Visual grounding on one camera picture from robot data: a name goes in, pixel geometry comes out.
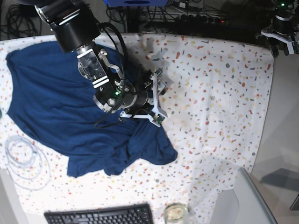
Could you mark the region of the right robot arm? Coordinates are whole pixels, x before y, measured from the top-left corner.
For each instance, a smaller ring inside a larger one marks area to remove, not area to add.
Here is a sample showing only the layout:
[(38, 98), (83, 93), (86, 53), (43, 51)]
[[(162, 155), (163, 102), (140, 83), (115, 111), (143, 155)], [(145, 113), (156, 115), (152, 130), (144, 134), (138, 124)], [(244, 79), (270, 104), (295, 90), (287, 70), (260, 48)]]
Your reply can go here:
[[(63, 52), (76, 51), (78, 70), (92, 82), (96, 90), (93, 100), (105, 114), (120, 111), (120, 120), (147, 119), (156, 126), (167, 118), (158, 99), (166, 91), (158, 78), (162, 70), (139, 70), (136, 82), (131, 83), (125, 75), (128, 51), (114, 25), (99, 22), (81, 0), (23, 0), (21, 3), (35, 7), (41, 20), (54, 32)], [(107, 28), (119, 39), (115, 50), (120, 65), (110, 63), (107, 50), (94, 41)]]

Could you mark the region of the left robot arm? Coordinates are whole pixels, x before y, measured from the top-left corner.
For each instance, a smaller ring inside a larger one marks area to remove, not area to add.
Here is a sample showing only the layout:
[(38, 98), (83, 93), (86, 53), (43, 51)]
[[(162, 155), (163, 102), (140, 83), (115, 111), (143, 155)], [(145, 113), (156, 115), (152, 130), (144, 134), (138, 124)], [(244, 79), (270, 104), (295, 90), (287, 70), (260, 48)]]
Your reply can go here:
[(273, 58), (282, 47), (286, 56), (299, 53), (299, 2), (297, 0), (273, 0), (274, 15), (270, 24), (261, 29)]

